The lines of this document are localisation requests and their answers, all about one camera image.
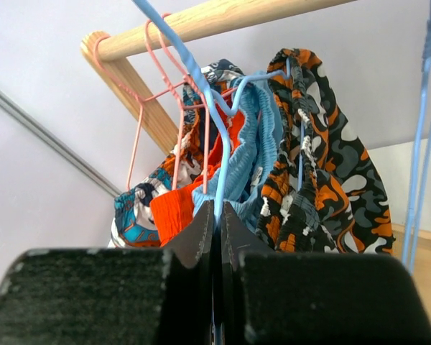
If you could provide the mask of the camouflage orange grey shorts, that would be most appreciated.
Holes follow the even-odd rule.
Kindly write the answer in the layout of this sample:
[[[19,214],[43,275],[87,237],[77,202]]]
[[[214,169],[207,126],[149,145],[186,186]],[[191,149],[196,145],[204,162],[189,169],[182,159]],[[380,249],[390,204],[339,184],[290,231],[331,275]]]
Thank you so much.
[[[267,70],[283,135],[261,189],[256,235],[276,252],[391,254],[384,184],[323,62],[310,50],[284,48]]]

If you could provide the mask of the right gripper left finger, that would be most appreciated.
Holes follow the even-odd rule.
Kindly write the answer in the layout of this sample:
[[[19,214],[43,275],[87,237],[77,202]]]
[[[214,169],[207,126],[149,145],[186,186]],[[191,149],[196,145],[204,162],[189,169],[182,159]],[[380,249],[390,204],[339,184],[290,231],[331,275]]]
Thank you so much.
[[[162,248],[31,249],[0,284],[0,344],[209,344],[213,203]]]

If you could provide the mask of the blue wire hanger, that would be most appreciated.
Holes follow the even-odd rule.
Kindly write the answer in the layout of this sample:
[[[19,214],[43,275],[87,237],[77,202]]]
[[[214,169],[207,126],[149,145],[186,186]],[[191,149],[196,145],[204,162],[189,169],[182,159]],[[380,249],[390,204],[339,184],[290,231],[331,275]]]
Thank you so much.
[[[206,227],[206,231],[212,234],[209,267],[212,274],[213,342],[214,344],[242,344],[244,336],[241,326],[244,317],[236,278],[239,255],[242,252],[267,253],[270,248],[245,226],[231,203],[224,198],[227,179],[232,177],[232,173],[228,171],[231,143],[219,113],[223,111],[226,115],[233,116],[238,111],[244,89],[250,83],[267,81],[273,77],[289,80],[292,77],[291,59],[286,58],[283,70],[244,77],[234,96],[233,105],[228,106],[222,95],[210,87],[185,43],[154,7],[148,1],[136,1],[135,4],[155,24],[159,35],[166,37],[176,49],[187,68],[187,74],[202,92],[201,98],[205,108],[221,136],[223,152],[215,197],[212,201],[206,201],[203,204],[207,211],[213,212],[213,223]]]
[[[420,223],[427,189],[427,177],[431,157],[431,120],[428,129],[425,155],[421,155],[422,134],[427,120],[427,101],[431,72],[431,1],[429,2],[429,17],[426,23],[427,32],[422,51],[420,107],[417,127],[412,145],[412,159],[409,178],[409,195],[407,201],[406,221],[404,225],[404,240],[402,244],[402,264],[409,273],[414,272],[417,245],[420,236]]]

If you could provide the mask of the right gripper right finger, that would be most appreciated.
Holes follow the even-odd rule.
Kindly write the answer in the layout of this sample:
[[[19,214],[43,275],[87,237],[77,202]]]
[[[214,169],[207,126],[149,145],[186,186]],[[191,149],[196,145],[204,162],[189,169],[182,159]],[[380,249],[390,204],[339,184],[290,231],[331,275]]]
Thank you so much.
[[[221,261],[227,344],[431,344],[414,282],[393,257],[276,253],[225,203]]]

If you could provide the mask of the blue orange patterned shorts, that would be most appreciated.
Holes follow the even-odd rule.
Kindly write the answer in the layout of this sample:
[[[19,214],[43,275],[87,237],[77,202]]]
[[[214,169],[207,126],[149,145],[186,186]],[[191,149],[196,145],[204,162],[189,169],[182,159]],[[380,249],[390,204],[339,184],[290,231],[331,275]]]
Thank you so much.
[[[186,107],[201,105],[199,95],[189,85],[183,86],[182,100]],[[213,177],[221,166],[221,156],[221,136],[213,120],[210,117],[206,120],[204,108],[185,110],[176,189],[202,177],[205,161],[208,162],[208,177]],[[171,152],[141,183],[115,198],[108,247],[160,247],[150,204],[155,197],[172,191],[174,164],[175,156]]]

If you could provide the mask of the light blue shorts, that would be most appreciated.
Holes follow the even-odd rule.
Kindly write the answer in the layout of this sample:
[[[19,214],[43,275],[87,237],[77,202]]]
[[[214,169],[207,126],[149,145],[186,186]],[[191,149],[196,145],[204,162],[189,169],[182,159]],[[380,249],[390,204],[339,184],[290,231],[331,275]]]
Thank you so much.
[[[267,80],[250,82],[242,91],[239,108],[244,125],[240,145],[228,161],[223,198],[252,232],[263,204],[261,188],[277,161],[282,140],[282,120]]]

